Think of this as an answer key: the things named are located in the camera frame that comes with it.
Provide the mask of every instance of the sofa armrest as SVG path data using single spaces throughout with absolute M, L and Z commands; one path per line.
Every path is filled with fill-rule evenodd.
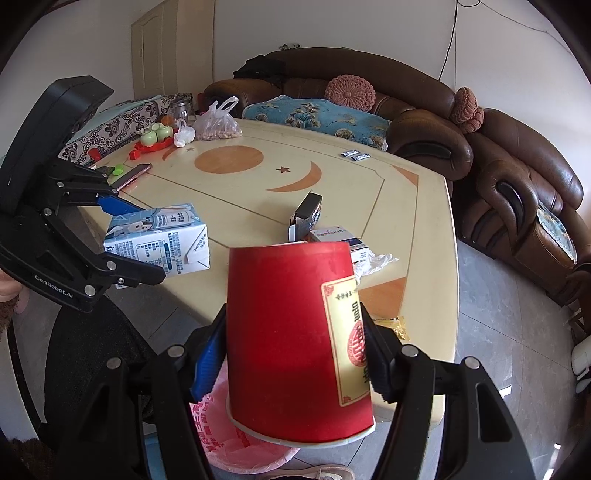
M 566 228 L 566 232 L 577 251 L 577 265 L 591 264 L 591 230 L 589 230 L 589 227 L 579 213 L 568 203 L 564 204 L 558 217 Z
M 235 96 L 238 104 L 230 111 L 235 118 L 242 117 L 242 111 L 253 103 L 265 102 L 281 95 L 281 90 L 275 85 L 260 79 L 228 79 L 212 83 L 203 92 L 207 107 L 214 101 L 220 104 Z
M 507 227 L 511 245 L 530 230 L 538 212 L 538 196 L 531 180 L 506 160 L 490 162 L 479 172 L 476 190 Z
M 390 123 L 388 152 L 434 170 L 448 180 L 464 178 L 472 166 L 472 147 L 460 129 L 427 110 L 407 110 Z

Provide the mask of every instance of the leather armchair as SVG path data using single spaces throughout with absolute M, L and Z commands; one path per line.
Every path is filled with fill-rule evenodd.
M 231 114 L 241 117 L 244 107 L 278 95 L 324 98 L 328 82 L 342 74 L 358 75 L 376 90 L 370 113 L 391 120 L 386 134 L 388 152 L 407 158 L 454 181 L 467 175 L 472 149 L 459 128 L 448 120 L 455 95 L 445 84 L 393 59 L 346 48 L 298 48 L 266 55 L 285 63 L 281 89 L 259 79 L 214 82 L 204 101 L 223 101 L 235 95 Z
M 556 303 L 574 301 L 591 283 L 591 231 L 576 212 L 579 179 L 546 138 L 503 112 L 485 110 L 481 129 L 466 138 L 473 167 L 452 198 L 461 240 L 513 266 Z M 539 224 L 539 203 L 562 221 L 576 262 Z

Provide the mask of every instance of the sofa backrest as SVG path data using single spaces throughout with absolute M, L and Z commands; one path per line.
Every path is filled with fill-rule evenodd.
M 399 61 L 348 48 L 297 48 L 267 57 L 285 62 L 288 80 L 283 94 L 292 98 L 324 98 L 328 82 L 338 75 L 363 77 L 376 91 L 371 113 L 392 120 L 413 108 L 448 118 L 454 92 L 442 82 Z
M 512 116 L 492 108 L 485 109 L 484 123 L 479 133 L 502 147 L 527 172 L 538 198 L 552 212 L 558 215 L 563 202 L 575 210 L 581 205 L 583 186 L 579 178 L 546 137 Z

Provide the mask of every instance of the gold candy wrapper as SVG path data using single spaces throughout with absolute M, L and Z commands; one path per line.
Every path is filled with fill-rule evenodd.
M 380 325 L 382 327 L 391 328 L 394 330 L 394 333 L 398 337 L 399 340 L 410 340 L 408 333 L 406 331 L 406 325 L 404 324 L 404 317 L 399 315 L 393 319 L 378 319 L 374 320 L 376 325 Z

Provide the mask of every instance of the door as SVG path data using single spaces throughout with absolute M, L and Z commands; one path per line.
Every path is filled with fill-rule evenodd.
M 176 93 L 178 0 L 167 0 L 131 25 L 131 58 L 136 98 Z

